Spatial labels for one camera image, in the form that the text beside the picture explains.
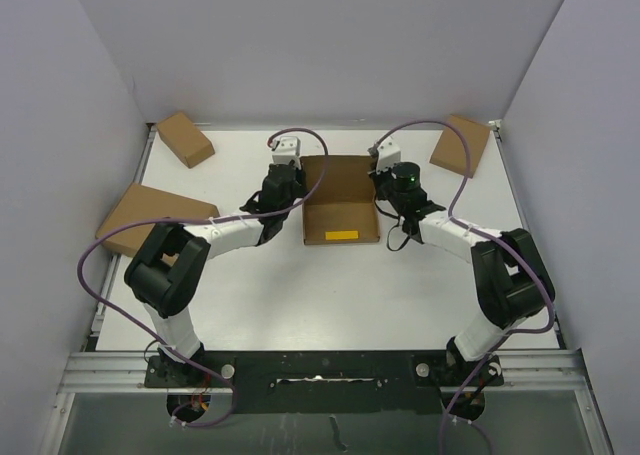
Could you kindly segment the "yellow wooden block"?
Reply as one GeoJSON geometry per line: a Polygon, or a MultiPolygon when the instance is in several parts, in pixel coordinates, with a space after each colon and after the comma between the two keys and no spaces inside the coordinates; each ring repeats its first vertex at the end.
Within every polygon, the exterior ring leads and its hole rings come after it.
{"type": "Polygon", "coordinates": [[[348,241],[358,240],[358,230],[341,230],[341,231],[327,231],[325,233],[325,239],[327,241],[348,241]]]}

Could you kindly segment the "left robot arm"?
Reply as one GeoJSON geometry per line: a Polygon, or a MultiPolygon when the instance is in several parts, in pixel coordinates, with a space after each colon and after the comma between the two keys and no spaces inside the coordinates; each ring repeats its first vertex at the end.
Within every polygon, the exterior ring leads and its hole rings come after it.
{"type": "Polygon", "coordinates": [[[164,340],[159,350],[169,376],[182,386],[203,373],[204,345],[188,306],[207,261],[239,248],[269,242],[288,218],[288,209],[308,193],[300,160],[269,165],[261,189],[226,223],[156,224],[127,267],[124,281],[151,316],[164,340]]]}

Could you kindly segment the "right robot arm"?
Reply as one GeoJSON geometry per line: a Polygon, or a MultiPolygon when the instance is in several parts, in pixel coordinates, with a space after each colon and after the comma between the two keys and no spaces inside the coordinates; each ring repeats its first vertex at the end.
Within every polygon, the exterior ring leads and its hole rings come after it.
{"type": "Polygon", "coordinates": [[[455,218],[421,187],[420,168],[399,162],[369,173],[377,201],[388,202],[408,241],[441,248],[472,267],[478,312],[447,343],[444,369],[456,383],[477,376],[480,359],[542,310],[555,318],[555,289],[531,234],[489,230],[455,218]]]}

